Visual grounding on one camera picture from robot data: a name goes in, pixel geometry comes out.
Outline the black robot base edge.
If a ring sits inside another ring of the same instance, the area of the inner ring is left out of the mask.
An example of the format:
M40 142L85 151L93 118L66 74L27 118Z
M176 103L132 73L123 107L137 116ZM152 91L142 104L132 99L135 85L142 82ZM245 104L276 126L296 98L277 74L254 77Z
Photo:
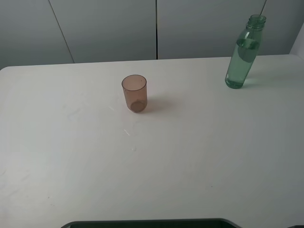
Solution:
M73 221L64 228L238 228L223 218L202 219L160 219L160 220L114 220L114 221Z

